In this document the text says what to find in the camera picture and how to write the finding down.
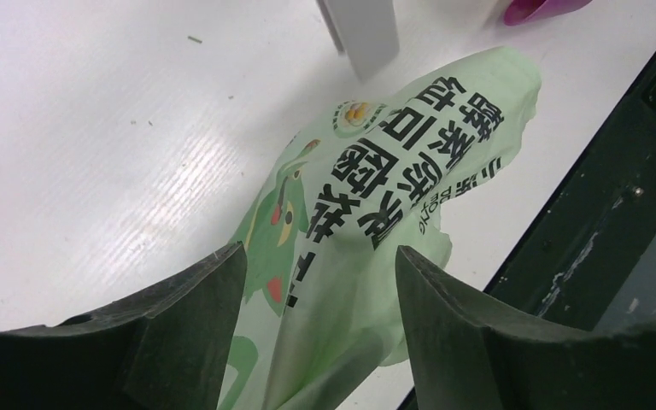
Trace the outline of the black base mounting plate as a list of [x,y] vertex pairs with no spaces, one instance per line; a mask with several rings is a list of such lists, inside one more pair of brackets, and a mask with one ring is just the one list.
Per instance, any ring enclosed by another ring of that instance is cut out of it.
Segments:
[[583,331],[656,319],[656,51],[481,291]]

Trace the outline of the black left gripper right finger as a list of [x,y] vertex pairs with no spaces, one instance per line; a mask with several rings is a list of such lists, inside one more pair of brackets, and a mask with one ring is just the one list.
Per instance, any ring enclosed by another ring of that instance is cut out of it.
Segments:
[[408,246],[395,279],[421,409],[656,409],[656,319],[601,332],[559,325]]

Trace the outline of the magenta plastic scoop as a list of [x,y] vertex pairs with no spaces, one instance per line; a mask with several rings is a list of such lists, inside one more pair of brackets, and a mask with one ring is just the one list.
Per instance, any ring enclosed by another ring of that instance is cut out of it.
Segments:
[[519,26],[582,9],[592,0],[513,0],[502,15],[506,26]]

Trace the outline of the white bag sealing clip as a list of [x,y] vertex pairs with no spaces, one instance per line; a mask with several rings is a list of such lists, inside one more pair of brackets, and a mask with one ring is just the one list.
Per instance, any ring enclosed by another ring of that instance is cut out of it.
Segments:
[[373,78],[399,54],[392,0],[318,0],[337,52],[348,58],[361,82]]

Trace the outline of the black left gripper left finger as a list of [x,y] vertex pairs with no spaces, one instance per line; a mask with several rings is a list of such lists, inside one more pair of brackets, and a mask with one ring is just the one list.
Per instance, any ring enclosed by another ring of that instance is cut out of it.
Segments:
[[56,326],[0,331],[0,409],[214,409],[247,257],[228,244]]

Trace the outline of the green cat litter bag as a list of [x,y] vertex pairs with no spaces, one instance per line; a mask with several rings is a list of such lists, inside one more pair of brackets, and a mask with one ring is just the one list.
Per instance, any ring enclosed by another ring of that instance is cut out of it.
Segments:
[[407,358],[396,251],[448,262],[442,205],[514,159],[541,86],[495,47],[293,137],[232,237],[247,273],[220,408],[334,409]]

